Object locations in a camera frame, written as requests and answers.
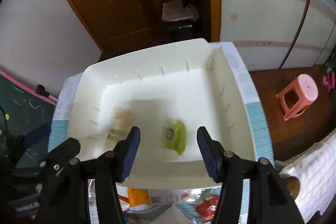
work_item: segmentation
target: plastic stool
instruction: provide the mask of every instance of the plastic stool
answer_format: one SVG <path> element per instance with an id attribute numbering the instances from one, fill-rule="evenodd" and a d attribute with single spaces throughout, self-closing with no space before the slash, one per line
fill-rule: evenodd
<path id="1" fill-rule="evenodd" d="M 291 90 L 294 90 L 299 100 L 289 109 L 285 101 L 285 94 Z M 290 118 L 300 116 L 316 100 L 318 95 L 319 91 L 313 78 L 306 74 L 299 75 L 276 95 L 285 111 L 283 119 L 287 121 Z"/>

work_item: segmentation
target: chalkboard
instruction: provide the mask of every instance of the chalkboard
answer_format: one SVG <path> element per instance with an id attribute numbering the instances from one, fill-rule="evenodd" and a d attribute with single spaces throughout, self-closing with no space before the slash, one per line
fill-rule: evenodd
<path id="1" fill-rule="evenodd" d="M 8 134 L 27 134 L 45 123 L 51 123 L 55 106 L 36 97 L 0 74 L 0 106 L 8 115 Z M 1 113 L 0 130 L 5 130 Z M 48 150 L 49 137 L 31 147 L 21 158 L 17 167 L 33 167 Z"/>

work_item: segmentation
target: brown floor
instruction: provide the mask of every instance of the brown floor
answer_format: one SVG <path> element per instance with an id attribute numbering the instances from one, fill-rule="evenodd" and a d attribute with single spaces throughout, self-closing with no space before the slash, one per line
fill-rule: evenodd
<path id="1" fill-rule="evenodd" d="M 302 73 L 315 80 L 319 96 L 301 116 L 284 121 L 276 94 Z M 288 160 L 304 152 L 336 128 L 336 112 L 332 109 L 327 88 L 322 85 L 321 65 L 253 71 L 250 74 L 264 108 L 276 160 Z"/>

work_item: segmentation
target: black cable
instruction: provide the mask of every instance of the black cable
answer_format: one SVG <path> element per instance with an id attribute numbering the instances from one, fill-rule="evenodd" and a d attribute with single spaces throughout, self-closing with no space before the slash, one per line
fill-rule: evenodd
<path id="1" fill-rule="evenodd" d="M 3 118 L 5 120 L 5 132 L 4 132 L 4 135 L 5 135 L 5 137 L 7 137 L 7 135 L 8 135 L 8 126 L 7 126 L 6 113 L 5 113 L 5 111 L 3 110 L 3 108 L 1 106 L 0 106 L 0 110 L 3 113 Z"/>

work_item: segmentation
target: green plastic wrapper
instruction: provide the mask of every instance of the green plastic wrapper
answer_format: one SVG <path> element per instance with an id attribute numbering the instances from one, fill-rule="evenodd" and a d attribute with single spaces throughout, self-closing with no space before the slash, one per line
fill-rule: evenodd
<path id="1" fill-rule="evenodd" d="M 175 150 L 178 155 L 181 155 L 185 150 L 185 142 L 185 125 L 181 120 L 178 120 L 176 124 L 167 129 L 165 146 L 170 150 Z"/>

